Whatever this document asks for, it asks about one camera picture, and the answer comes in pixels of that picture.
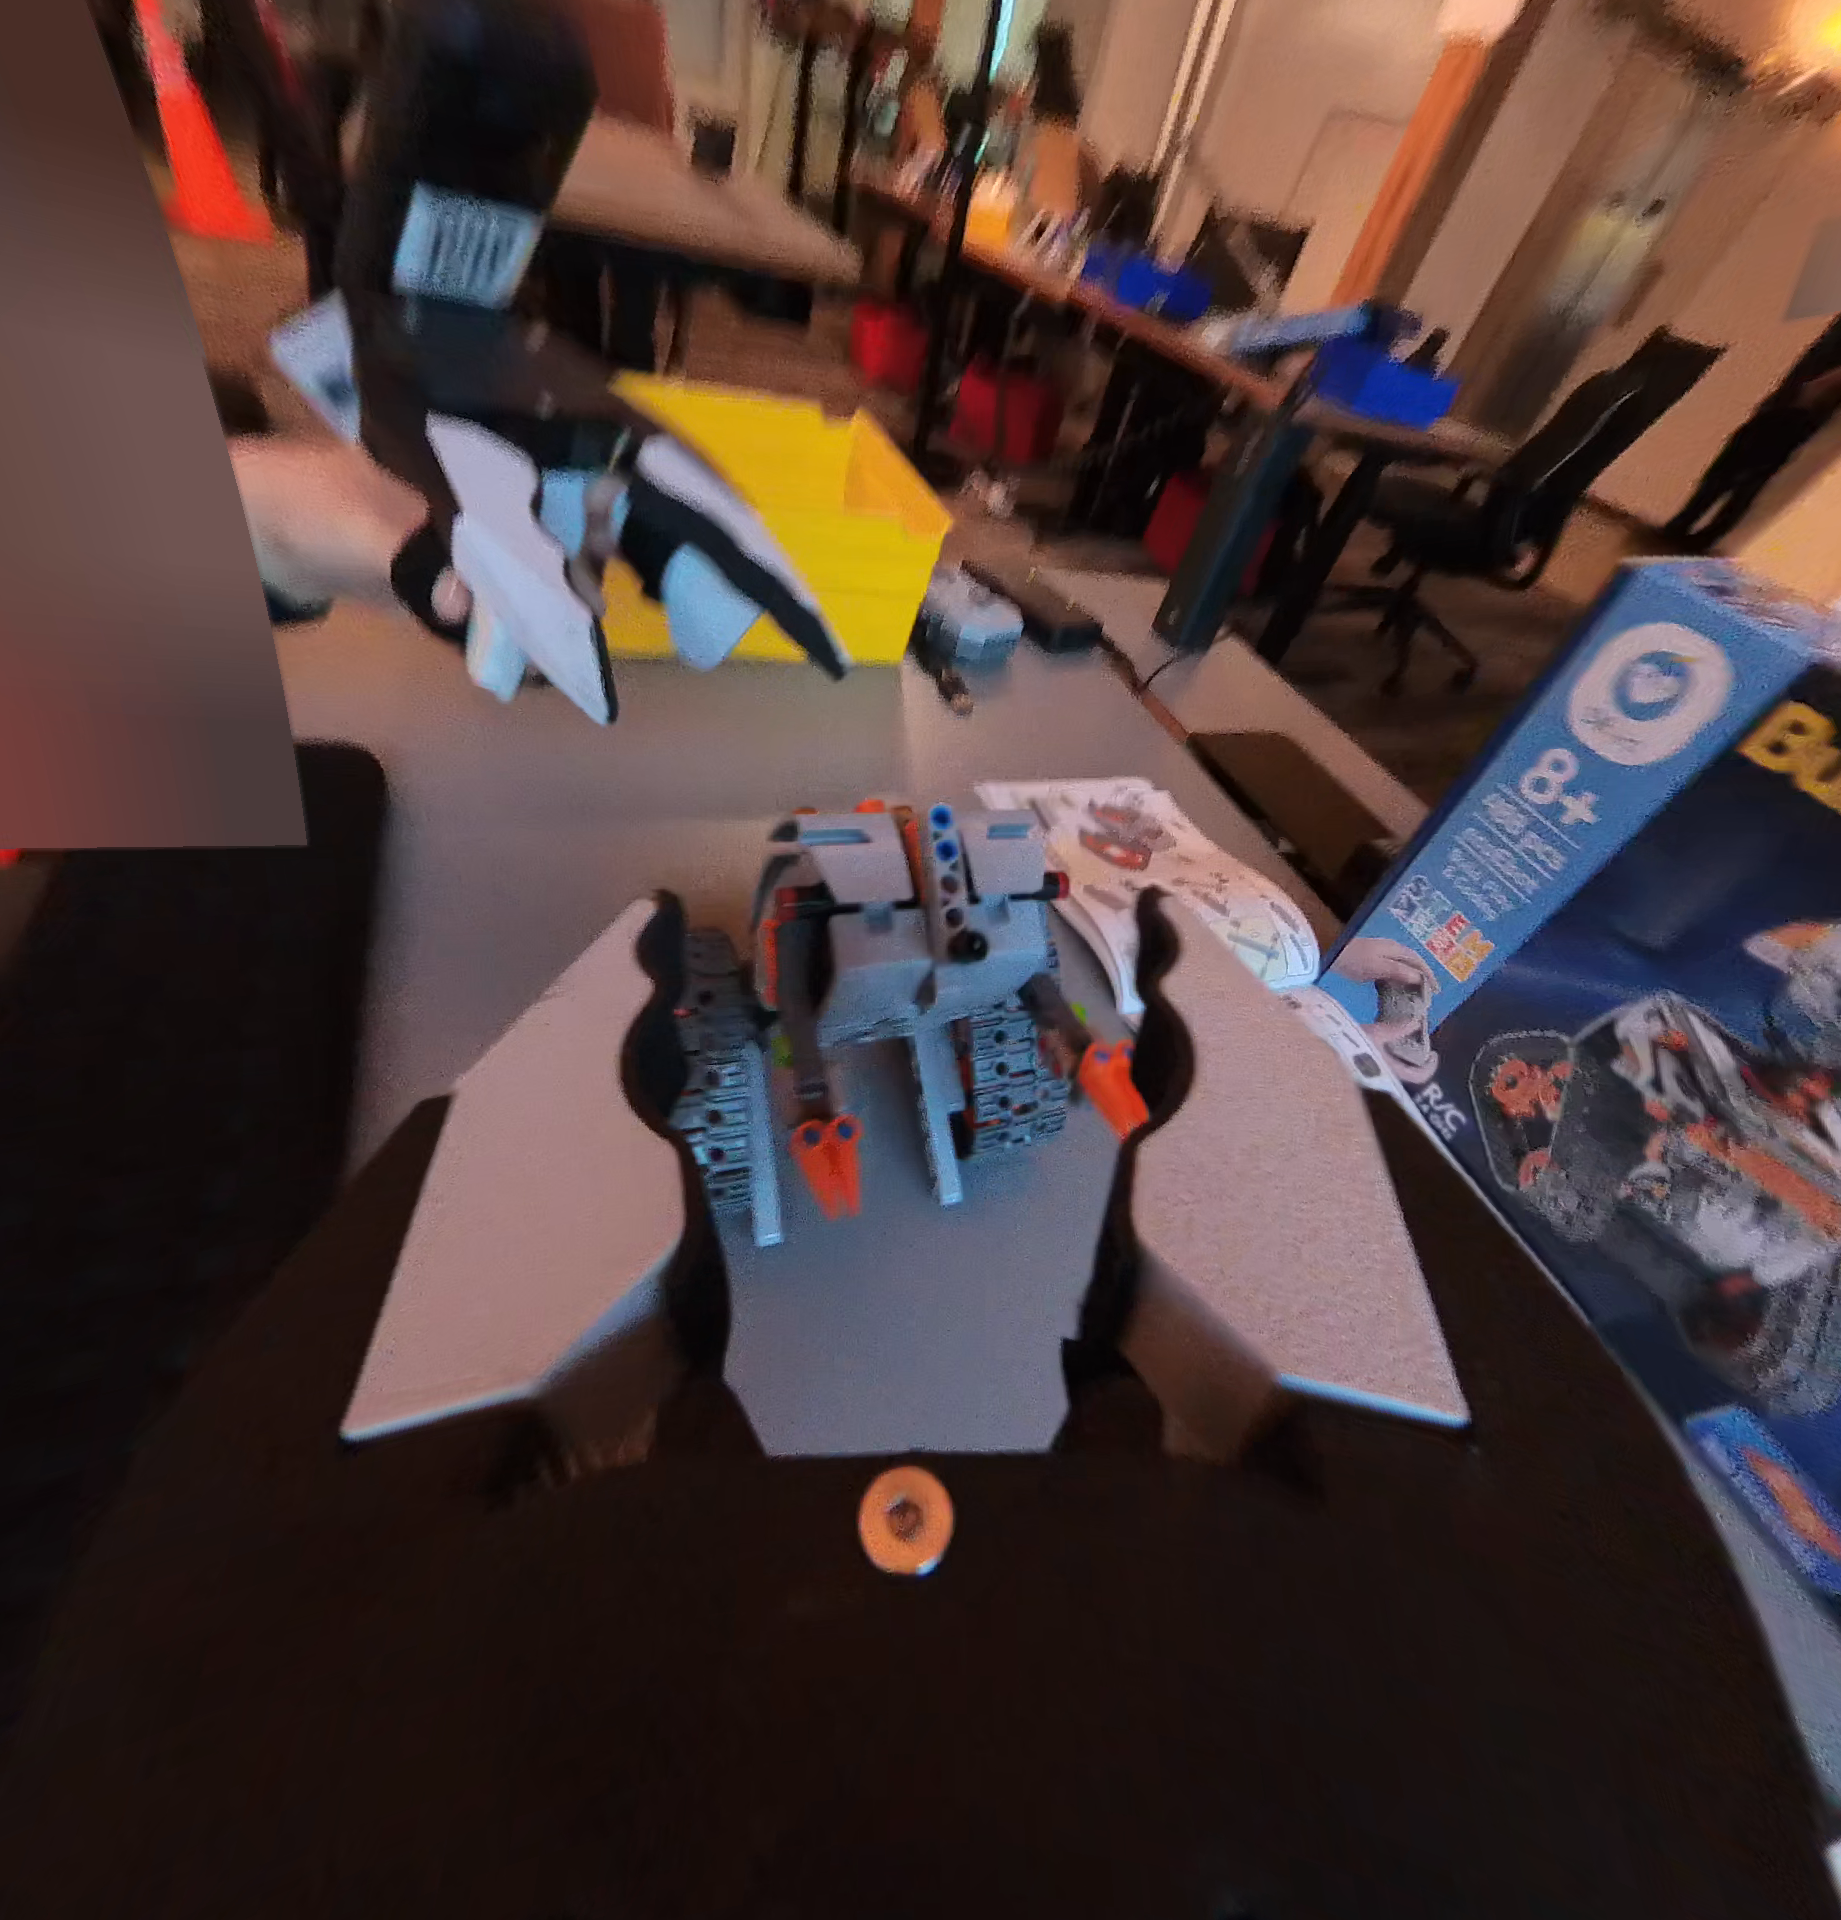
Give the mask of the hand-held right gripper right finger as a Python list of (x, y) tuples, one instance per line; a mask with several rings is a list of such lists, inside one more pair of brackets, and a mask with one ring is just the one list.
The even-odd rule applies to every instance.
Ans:
[(1247, 1453), (1309, 1404), (1466, 1430), (1367, 1091), (1182, 898), (1144, 890), (1137, 934), (1144, 1116), (1064, 1348), (1070, 1431)]

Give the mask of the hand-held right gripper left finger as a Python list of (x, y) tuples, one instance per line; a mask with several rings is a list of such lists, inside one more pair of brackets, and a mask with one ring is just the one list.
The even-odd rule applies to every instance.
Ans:
[(455, 1085), (342, 1438), (520, 1407), (564, 1444), (648, 1444), (717, 1380), (732, 1281), (674, 1124), (687, 913), (637, 899)]

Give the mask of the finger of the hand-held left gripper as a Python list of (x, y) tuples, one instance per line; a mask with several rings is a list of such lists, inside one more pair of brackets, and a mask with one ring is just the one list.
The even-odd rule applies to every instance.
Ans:
[(663, 606), (674, 652), (713, 670), (761, 622), (839, 682), (854, 658), (757, 507), (696, 450), (645, 435), (620, 500), (620, 562)]
[(452, 493), (452, 572), (469, 599), (469, 680), (512, 702), (543, 676), (579, 713), (620, 713), (598, 614), (568, 581), (568, 551), (540, 521), (546, 471), (492, 426), (429, 413), (427, 437)]

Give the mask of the grey orange tracked toy robot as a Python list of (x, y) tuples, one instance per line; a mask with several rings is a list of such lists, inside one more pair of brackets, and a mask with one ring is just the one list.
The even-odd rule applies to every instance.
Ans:
[(871, 1045), (906, 1050), (942, 1207), (964, 1162), (1057, 1138), (1074, 1096), (1118, 1140), (1144, 1127), (1133, 1045), (1100, 1039), (1064, 991), (1049, 913), (1066, 896), (1028, 809), (871, 799), (774, 826), (749, 955), (720, 930), (683, 946), (674, 1123), (717, 1224), (781, 1245), (782, 1167), (827, 1219), (860, 1212), (841, 1065)]

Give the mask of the grey desk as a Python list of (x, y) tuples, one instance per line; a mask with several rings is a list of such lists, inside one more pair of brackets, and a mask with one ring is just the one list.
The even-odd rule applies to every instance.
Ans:
[[(557, 692), (510, 704), (406, 614), (338, 606), (277, 635), (291, 731), (374, 755), (389, 836), (348, 1167), (372, 1159), (649, 890), (742, 936), (766, 833), (800, 805), (967, 804), (981, 779), (1146, 778), (1339, 919), (1100, 655), (1018, 653), (956, 716), (915, 666), (829, 682), (787, 661), (618, 670), (601, 728)], [(912, 1075), (860, 1069), (864, 1212), (787, 1198), (787, 1239), (732, 1251), (727, 1376), (774, 1455), (1044, 1453), (1066, 1411), (1058, 1344), (1100, 1229), (1115, 1142), (1094, 1114), (933, 1200)]]

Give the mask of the person's left hand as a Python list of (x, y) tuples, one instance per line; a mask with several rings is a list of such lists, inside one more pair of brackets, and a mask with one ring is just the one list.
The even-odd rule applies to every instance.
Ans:
[(421, 490), (342, 441), (230, 435), (228, 451), (273, 625), (305, 625), (352, 599), (465, 636), (473, 596)]

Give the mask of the yellow storage bin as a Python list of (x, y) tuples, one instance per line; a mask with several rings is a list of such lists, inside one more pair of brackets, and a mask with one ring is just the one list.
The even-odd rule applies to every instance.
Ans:
[(710, 459), (781, 540), (860, 666), (893, 666), (953, 517), (868, 411), (683, 376), (613, 386)]

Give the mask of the orange traffic cone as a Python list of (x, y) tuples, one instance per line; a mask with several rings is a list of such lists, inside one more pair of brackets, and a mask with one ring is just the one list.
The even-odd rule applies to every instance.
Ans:
[(130, 2), (148, 82), (165, 141), (172, 224), (213, 241), (267, 246), (271, 216), (241, 188), (213, 114), (187, 66), (160, 2)]

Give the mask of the grey toy motor block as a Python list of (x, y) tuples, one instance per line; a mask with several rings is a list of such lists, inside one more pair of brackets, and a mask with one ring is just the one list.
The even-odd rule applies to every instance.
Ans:
[(1023, 608), (984, 584), (967, 568), (943, 563), (933, 570), (917, 608), (912, 650), (934, 665), (953, 668), (998, 668), (1025, 636)]

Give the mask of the red storage bin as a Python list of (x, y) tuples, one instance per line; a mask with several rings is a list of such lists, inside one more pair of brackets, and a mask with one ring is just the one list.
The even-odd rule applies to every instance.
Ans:
[(1140, 535), (1143, 553), (1156, 572), (1172, 577), (1184, 563), (1213, 494), (1215, 477), (1217, 471), (1212, 466), (1184, 466), (1167, 477), (1156, 493)]
[(846, 359), (875, 390), (915, 397), (928, 361), (928, 324), (905, 301), (856, 299)]
[(1061, 437), (1064, 386), (1031, 365), (973, 359), (958, 375), (950, 441), (998, 466), (1049, 463)]

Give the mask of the black power adapter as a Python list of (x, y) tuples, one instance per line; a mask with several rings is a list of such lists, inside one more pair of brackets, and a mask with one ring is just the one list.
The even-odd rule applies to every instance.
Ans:
[(1104, 647), (1100, 616), (1058, 589), (1038, 565), (981, 560), (964, 560), (960, 565), (976, 584), (1013, 606), (1023, 635), (1041, 652), (1080, 655)]

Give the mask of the open instruction booklet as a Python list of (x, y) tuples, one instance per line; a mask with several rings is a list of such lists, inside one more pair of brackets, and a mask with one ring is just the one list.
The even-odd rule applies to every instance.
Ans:
[(1289, 999), (1358, 1081), (1402, 1095), (1373, 1042), (1318, 985), (1321, 942), (1296, 899), (1208, 839), (1168, 791), (1143, 778), (981, 779), (976, 796), (988, 809), (1026, 809), (1041, 825), (1053, 864), (1067, 874), (1058, 913), (1100, 961), (1128, 1029), (1143, 1017), (1137, 905), (1158, 886), (1184, 899), (1238, 966)]

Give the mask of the black perforated chair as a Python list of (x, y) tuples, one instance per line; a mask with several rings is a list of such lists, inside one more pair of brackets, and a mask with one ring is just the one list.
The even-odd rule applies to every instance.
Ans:
[(65, 855), (0, 990), (0, 1663), (342, 1174), (389, 785), (298, 772), (300, 847)]

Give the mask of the blue robot kit box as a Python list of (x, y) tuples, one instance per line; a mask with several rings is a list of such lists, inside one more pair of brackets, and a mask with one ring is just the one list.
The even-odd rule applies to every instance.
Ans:
[(1841, 1809), (1841, 602), (1619, 570), (1321, 988), (1741, 1511)]

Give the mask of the long wooden table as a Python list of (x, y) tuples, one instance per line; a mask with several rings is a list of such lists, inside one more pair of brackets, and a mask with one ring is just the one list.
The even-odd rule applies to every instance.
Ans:
[[(878, 211), (926, 234), (942, 249), (948, 246), (953, 226), (950, 199), (924, 186), (906, 186), (896, 169), (877, 158), (852, 162), (846, 184), (856, 196), (864, 196)], [(1207, 345), (1195, 325), (1139, 311), (1076, 272), (1053, 269), (1026, 249), (964, 241), (960, 263), (981, 280), (1008, 285), (1016, 299), (1078, 314), (1082, 325), (1095, 335), (1116, 345), (1139, 345), (1153, 358), (1168, 359), (1182, 372), (1213, 386), (1223, 400), (1267, 413), (1296, 386), (1292, 372), (1252, 372), (1238, 358)], [(1512, 451), (1510, 441), (1459, 419), (1411, 429), (1358, 416), (1309, 395), (1304, 395), (1296, 419), (1341, 445), (1387, 445), (1395, 463), (1492, 470), (1502, 465)]]

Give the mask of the blue storage bin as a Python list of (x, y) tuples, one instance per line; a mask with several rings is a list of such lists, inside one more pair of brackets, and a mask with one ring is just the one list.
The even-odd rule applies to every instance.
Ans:
[(1170, 268), (1148, 252), (1095, 240), (1078, 269), (1082, 285), (1167, 324), (1198, 324), (1213, 311), (1213, 287), (1195, 269)]
[(1286, 349), (1309, 347), (1304, 390), (1341, 413), (1403, 429), (1446, 416), (1458, 381), (1441, 372), (1448, 330), (1382, 299), (1323, 306), (1277, 324)]

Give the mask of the dark monitor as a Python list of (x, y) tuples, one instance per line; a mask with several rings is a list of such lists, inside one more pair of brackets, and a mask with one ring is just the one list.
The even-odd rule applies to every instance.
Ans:
[[(1385, 345), (1390, 336), (1392, 311), (1377, 299), (1354, 299), (1304, 314), (1238, 319), (1213, 342), (1230, 361), (1261, 359), (1273, 369), (1327, 345)], [(1268, 535), (1289, 477), (1312, 441), (1312, 404), (1312, 372), (1294, 370), (1279, 397), (1261, 402), (1265, 416), (1213, 482), (1153, 619), (1153, 632), (1177, 653), (1207, 652), (1227, 624), (1243, 572)]]

